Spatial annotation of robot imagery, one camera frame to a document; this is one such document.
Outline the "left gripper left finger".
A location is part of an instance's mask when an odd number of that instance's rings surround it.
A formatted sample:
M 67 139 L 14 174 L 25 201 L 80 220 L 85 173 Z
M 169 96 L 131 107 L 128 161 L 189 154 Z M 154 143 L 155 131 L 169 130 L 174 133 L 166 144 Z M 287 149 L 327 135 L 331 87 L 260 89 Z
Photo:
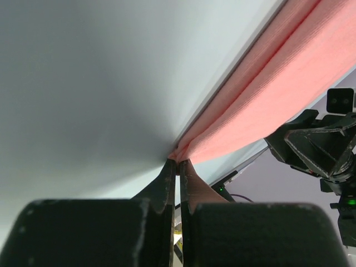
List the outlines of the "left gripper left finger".
M 131 199 L 42 199 L 8 236 L 9 266 L 171 266 L 176 163 Z

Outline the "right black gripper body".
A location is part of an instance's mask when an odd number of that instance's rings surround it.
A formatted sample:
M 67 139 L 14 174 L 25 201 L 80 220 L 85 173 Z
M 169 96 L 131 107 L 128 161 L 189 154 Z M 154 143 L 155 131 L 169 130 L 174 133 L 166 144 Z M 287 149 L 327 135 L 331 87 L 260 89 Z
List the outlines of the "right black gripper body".
M 355 194 L 355 113 L 304 110 L 265 138 L 272 155 L 292 169 L 322 180 L 324 192 Z

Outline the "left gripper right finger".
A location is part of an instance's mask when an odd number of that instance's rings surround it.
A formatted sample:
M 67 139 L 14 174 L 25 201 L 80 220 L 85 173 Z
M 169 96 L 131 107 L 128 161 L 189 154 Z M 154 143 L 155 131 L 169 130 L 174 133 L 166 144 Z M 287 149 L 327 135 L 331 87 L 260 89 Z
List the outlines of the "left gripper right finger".
M 320 207 L 228 202 L 190 160 L 179 169 L 184 266 L 347 266 Z

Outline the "salmon pink t shirt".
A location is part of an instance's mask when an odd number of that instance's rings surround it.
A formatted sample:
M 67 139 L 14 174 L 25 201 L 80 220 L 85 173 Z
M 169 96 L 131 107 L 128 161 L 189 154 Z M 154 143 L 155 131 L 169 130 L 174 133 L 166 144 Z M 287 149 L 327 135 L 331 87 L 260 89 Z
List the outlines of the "salmon pink t shirt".
M 354 66 L 354 1 L 287 1 L 170 158 L 199 163 L 262 139 Z

